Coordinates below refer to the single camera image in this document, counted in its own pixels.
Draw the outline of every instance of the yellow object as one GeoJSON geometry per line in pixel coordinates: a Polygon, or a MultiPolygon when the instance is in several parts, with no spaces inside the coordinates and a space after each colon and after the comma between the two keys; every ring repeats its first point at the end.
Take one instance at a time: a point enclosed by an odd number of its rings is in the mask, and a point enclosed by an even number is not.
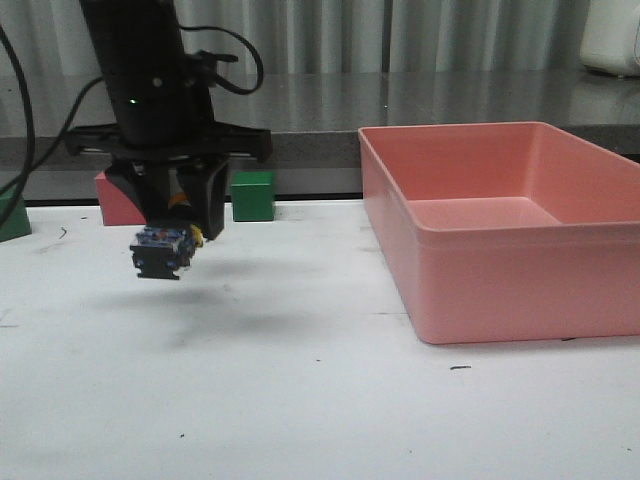
{"type": "Polygon", "coordinates": [[[202,230],[197,225],[191,225],[191,231],[193,232],[193,236],[196,239],[196,247],[200,248],[204,245],[204,240],[202,238],[202,230]]]}

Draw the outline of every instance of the white tabletop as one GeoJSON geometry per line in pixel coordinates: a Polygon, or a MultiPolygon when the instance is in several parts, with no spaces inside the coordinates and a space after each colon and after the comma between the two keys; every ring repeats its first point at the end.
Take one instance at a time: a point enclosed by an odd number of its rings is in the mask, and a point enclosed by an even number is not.
{"type": "Polygon", "coordinates": [[[228,220],[177,282],[136,277],[138,227],[29,215],[2,480],[640,478],[639,337],[424,344],[360,201],[228,220]]]}

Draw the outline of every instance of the green block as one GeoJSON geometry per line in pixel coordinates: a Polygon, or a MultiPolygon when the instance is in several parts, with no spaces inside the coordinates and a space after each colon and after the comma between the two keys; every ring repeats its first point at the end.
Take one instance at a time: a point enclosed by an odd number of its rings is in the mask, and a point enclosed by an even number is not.
{"type": "MultiPolygon", "coordinates": [[[[4,209],[7,208],[12,196],[13,188],[0,196],[0,212],[4,212],[4,209]]],[[[24,200],[20,197],[20,201],[13,210],[13,213],[11,213],[5,224],[0,227],[0,242],[29,235],[30,233],[31,225],[29,224],[29,217],[27,217],[24,200]]]]}
{"type": "Polygon", "coordinates": [[[236,172],[231,181],[234,222],[271,222],[274,218],[273,172],[236,172]]]}

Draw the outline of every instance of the wire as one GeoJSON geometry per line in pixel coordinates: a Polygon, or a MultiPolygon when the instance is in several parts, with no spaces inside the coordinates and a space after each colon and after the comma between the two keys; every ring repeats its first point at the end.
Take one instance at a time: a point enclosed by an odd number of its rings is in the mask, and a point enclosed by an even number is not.
{"type": "MultiPolygon", "coordinates": [[[[91,90],[91,88],[93,88],[95,85],[97,85],[101,81],[102,81],[102,77],[94,78],[89,83],[87,83],[84,87],[82,87],[82,90],[80,90],[80,92],[78,93],[78,96],[76,97],[75,101],[73,102],[71,110],[69,110],[69,113],[67,114],[67,118],[64,121],[64,123],[62,124],[62,128],[60,128],[60,131],[58,132],[58,135],[53,140],[51,145],[49,145],[49,148],[47,148],[47,150],[44,152],[42,157],[40,157],[38,159],[38,161],[35,162],[30,167],[28,173],[31,173],[35,169],[41,167],[42,164],[44,164],[49,159],[49,157],[56,150],[56,148],[58,148],[58,146],[60,145],[60,143],[64,139],[65,134],[69,131],[69,127],[71,126],[71,122],[73,122],[73,119],[75,118],[76,114],[78,113],[78,109],[80,108],[80,104],[84,100],[84,97],[87,95],[87,93],[89,93],[89,90],[91,90]]],[[[20,175],[14,177],[12,180],[10,180],[8,183],[6,183],[2,188],[0,188],[0,196],[3,195],[5,192],[7,192],[16,183],[18,183],[19,179],[20,179],[20,175]]]]}
{"type": "MultiPolygon", "coordinates": [[[[9,200],[9,203],[5,206],[3,211],[0,213],[0,228],[6,223],[9,219],[13,210],[18,205],[20,201],[20,196],[24,191],[24,186],[27,184],[27,179],[29,178],[29,172],[31,170],[33,159],[35,157],[35,146],[36,146],[36,133],[35,126],[33,123],[33,109],[31,108],[31,97],[29,96],[29,88],[27,86],[27,80],[24,76],[24,72],[22,70],[22,66],[20,65],[20,61],[18,60],[18,56],[16,55],[11,42],[9,41],[9,37],[7,37],[4,28],[0,25],[0,42],[4,46],[7,55],[9,56],[9,60],[11,61],[11,65],[16,74],[16,79],[18,81],[18,87],[20,89],[20,96],[22,97],[22,107],[24,110],[24,120],[27,127],[27,150],[24,157],[24,162],[22,164],[22,170],[20,174],[16,178],[16,188],[13,191],[13,195],[9,200]]],[[[3,189],[3,192],[0,194],[4,194],[9,190],[3,189]]]]}
{"type": "Polygon", "coordinates": [[[213,27],[213,26],[210,26],[210,25],[203,25],[203,26],[196,26],[196,27],[185,27],[184,25],[180,25],[178,23],[178,28],[180,28],[180,30],[184,30],[185,32],[201,32],[203,30],[209,30],[209,31],[212,31],[212,32],[226,33],[228,35],[231,35],[236,40],[238,40],[240,43],[242,43],[242,45],[245,46],[245,48],[247,50],[249,50],[249,53],[253,57],[253,61],[256,64],[256,72],[258,74],[258,78],[256,79],[256,84],[252,88],[242,88],[242,87],[239,87],[238,85],[236,85],[234,83],[231,83],[229,80],[227,80],[226,78],[224,78],[224,77],[222,77],[220,75],[215,75],[216,83],[218,85],[220,85],[222,88],[225,88],[225,89],[229,90],[230,92],[235,93],[237,95],[249,95],[250,93],[255,92],[256,90],[258,90],[262,86],[262,82],[264,81],[264,64],[262,63],[262,58],[260,58],[260,54],[258,53],[258,50],[256,50],[256,47],[254,47],[251,44],[251,42],[249,42],[249,40],[244,38],[242,35],[234,32],[232,30],[227,30],[226,28],[213,27]]]}

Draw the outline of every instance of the pink plastic bin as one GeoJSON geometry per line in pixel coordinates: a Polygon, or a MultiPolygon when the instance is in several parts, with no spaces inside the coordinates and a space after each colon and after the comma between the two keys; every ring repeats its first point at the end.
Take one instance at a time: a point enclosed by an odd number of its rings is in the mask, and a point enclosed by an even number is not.
{"type": "Polygon", "coordinates": [[[640,165],[535,122],[360,141],[365,206],[422,340],[640,334],[640,165]]]}

